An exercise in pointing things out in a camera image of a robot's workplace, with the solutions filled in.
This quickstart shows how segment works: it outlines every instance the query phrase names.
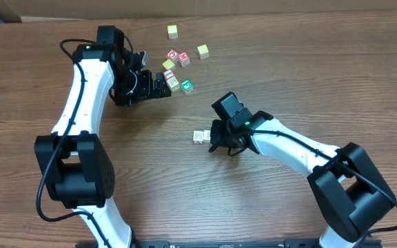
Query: wood grain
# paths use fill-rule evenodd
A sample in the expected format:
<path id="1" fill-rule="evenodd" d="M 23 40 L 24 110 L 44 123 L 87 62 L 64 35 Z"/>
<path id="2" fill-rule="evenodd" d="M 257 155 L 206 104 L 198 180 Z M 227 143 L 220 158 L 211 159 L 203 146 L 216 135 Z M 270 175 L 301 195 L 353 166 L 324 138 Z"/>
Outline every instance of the wood grain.
<path id="1" fill-rule="evenodd" d="M 171 23 L 177 40 L 167 38 Z M 3 24 L 0 247 L 93 240 L 78 218 L 45 223 L 37 216 L 33 143 L 57 122 L 70 89 L 72 66 L 59 42 L 95 39 L 98 25 L 115 25 L 135 50 L 147 50 L 153 72 L 170 49 L 191 54 L 176 75 L 191 79 L 192 94 L 105 105 L 100 138 L 116 172 L 114 198 L 138 238 L 265 241 L 323 233 L 305 178 L 252 152 L 229 158 L 191 144 L 192 131 L 217 117 L 210 104 L 228 91 L 317 141 L 362 145 L 397 196 L 397 11 Z M 210 57 L 200 61 L 203 44 Z M 50 216 L 68 212 L 47 196 L 43 208 Z M 391 211 L 377 226 L 395 224 Z M 397 232 L 375 238 L 397 247 Z"/>

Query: wooden surface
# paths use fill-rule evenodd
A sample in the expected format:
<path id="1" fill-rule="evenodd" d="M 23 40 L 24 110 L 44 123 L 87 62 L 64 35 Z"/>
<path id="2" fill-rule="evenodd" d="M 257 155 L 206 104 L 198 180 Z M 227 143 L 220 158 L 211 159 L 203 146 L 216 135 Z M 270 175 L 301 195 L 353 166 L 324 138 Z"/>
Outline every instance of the wooden surface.
<path id="1" fill-rule="evenodd" d="M 175 23 L 179 39 L 167 38 Z M 115 25 L 153 72 L 172 48 L 191 54 L 178 68 L 186 96 L 115 107 L 107 99 L 101 141 L 116 172 L 114 199 L 145 240 L 253 241 L 317 237 L 326 223 L 305 178 L 245 152 L 227 157 L 193 145 L 210 128 L 210 105 L 233 91 L 252 112 L 273 114 L 317 141 L 362 145 L 397 196 L 397 11 L 75 21 L 0 25 L 0 247 L 73 247 L 93 240 L 79 218 L 46 223 L 34 208 L 41 178 L 38 135 L 58 121 L 72 82 L 60 51 L 67 38 L 95 39 Z M 208 59 L 196 47 L 207 44 Z M 73 51 L 76 44 L 69 45 Z M 49 216 L 68 212 L 43 197 Z M 397 224 L 391 211 L 378 227 Z M 397 232 L 378 234 L 397 247 Z"/>

